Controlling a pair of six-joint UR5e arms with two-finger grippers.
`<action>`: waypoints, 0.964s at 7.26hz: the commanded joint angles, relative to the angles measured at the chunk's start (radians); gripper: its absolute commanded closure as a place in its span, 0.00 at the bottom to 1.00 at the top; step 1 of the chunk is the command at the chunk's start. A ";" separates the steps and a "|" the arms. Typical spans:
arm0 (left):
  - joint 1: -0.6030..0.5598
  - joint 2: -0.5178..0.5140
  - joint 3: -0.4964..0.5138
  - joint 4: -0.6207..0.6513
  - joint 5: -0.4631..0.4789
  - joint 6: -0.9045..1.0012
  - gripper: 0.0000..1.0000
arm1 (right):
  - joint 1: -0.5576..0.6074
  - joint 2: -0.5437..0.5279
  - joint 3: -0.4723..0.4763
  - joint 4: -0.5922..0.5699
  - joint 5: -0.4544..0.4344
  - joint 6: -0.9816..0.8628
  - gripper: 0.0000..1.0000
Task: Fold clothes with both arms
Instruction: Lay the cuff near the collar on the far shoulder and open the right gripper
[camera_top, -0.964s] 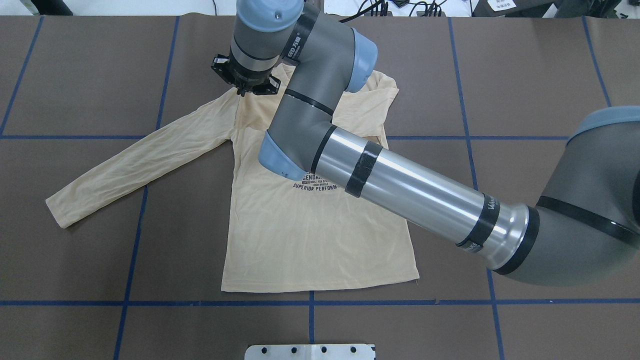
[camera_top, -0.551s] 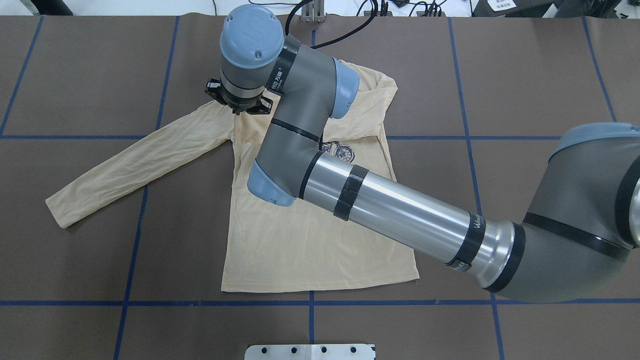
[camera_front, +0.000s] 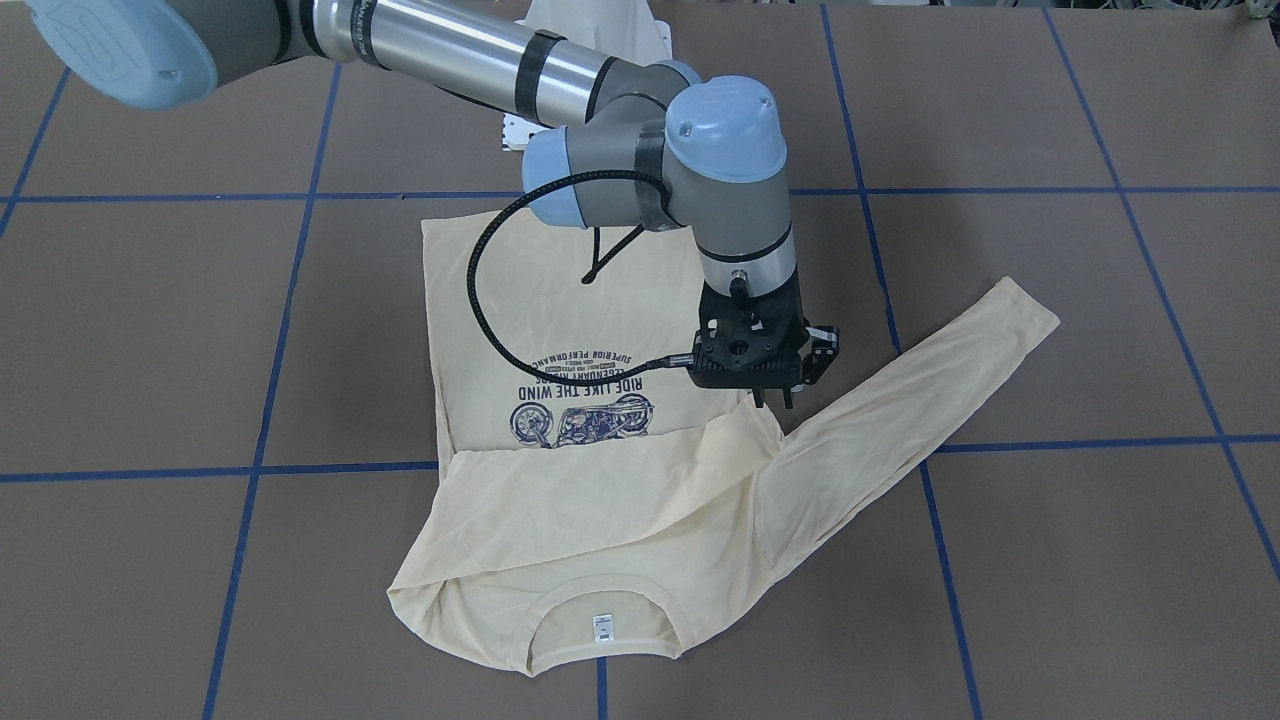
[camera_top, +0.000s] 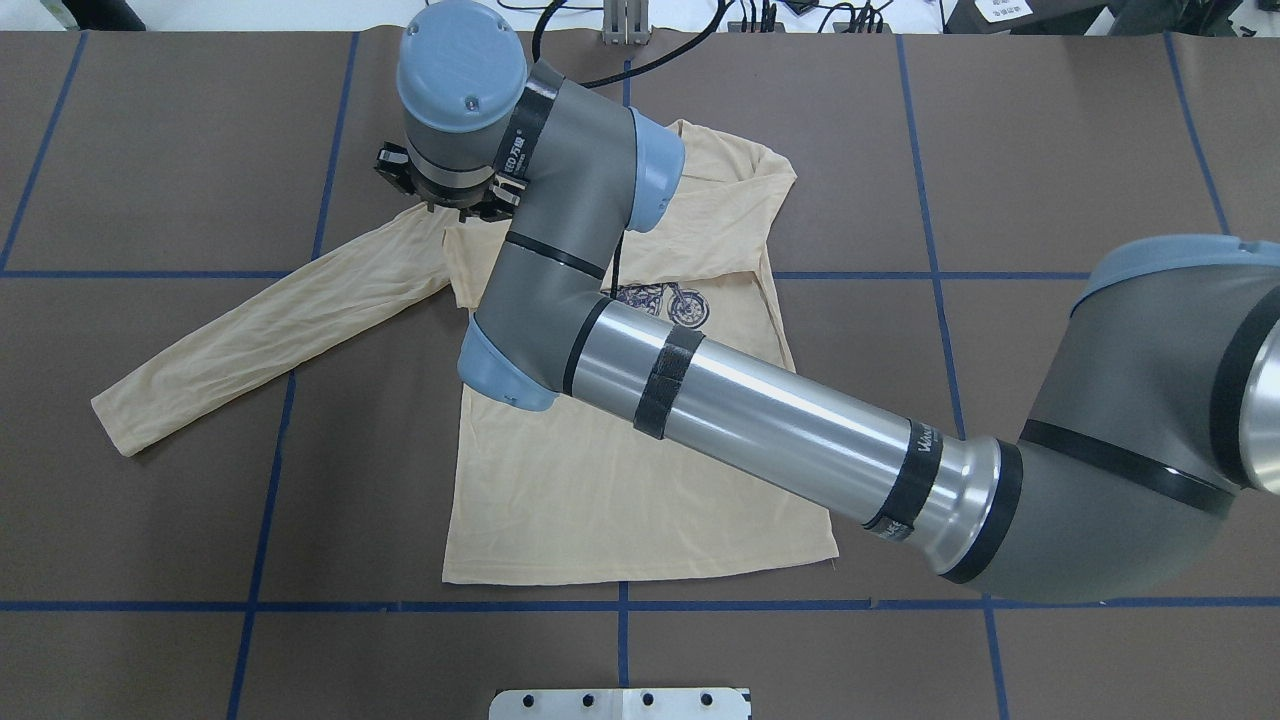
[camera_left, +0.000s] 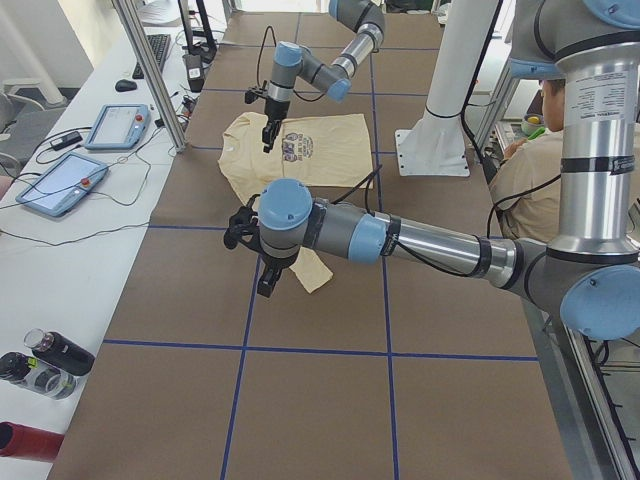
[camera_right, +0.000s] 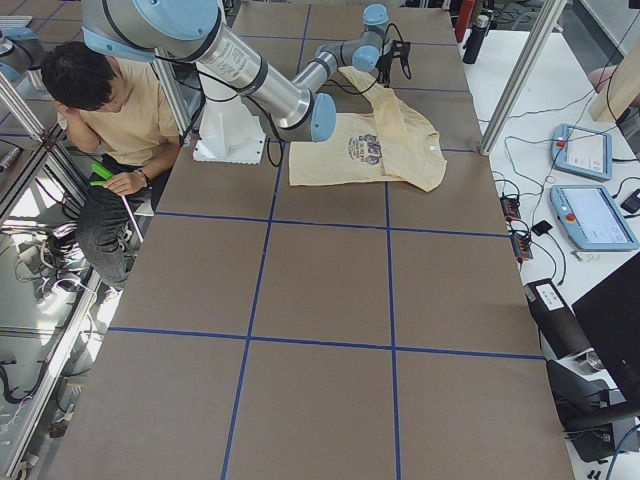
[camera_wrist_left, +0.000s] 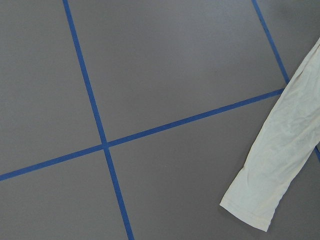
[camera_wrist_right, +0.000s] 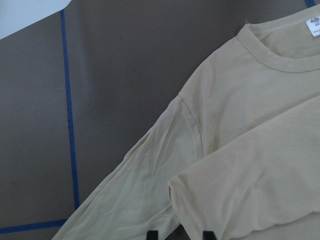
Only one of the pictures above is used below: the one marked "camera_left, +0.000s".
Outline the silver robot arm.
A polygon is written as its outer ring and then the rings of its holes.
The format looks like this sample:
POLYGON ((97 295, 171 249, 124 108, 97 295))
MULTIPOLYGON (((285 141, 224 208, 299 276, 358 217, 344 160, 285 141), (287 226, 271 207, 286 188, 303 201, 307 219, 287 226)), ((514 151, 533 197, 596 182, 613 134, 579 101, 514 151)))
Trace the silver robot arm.
POLYGON ((483 278, 592 338, 639 326, 638 250, 628 240, 635 167, 639 5, 635 1, 520 1, 510 62, 519 78, 565 83, 562 154, 549 179, 490 183, 489 226, 475 236, 311 196, 295 179, 260 195, 251 244, 269 295, 301 248, 372 263, 399 256, 483 278))
POLYGON ((287 118, 296 81, 304 80, 335 102, 345 99, 352 78, 364 60, 384 42, 385 19, 372 1, 331 1, 329 14, 354 33, 354 38, 337 57, 326 62, 310 47, 279 41, 275 46, 270 78, 255 94, 265 99, 266 124, 261 132, 263 151, 271 152, 287 118))

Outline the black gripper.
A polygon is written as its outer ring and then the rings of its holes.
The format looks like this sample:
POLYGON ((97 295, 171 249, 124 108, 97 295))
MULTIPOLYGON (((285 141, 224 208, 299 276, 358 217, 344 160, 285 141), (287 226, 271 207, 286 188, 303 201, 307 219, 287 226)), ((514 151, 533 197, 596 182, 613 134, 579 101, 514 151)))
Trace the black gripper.
POLYGON ((263 152, 270 153, 279 135, 282 121, 287 118, 290 101, 280 101, 267 97, 264 113, 268 117, 265 127, 262 129, 263 152))
POLYGON ((290 268, 296 262, 298 253, 280 258, 263 251, 260 253, 260 257, 265 268, 258 280, 257 294, 270 298, 281 278, 282 270, 290 268))

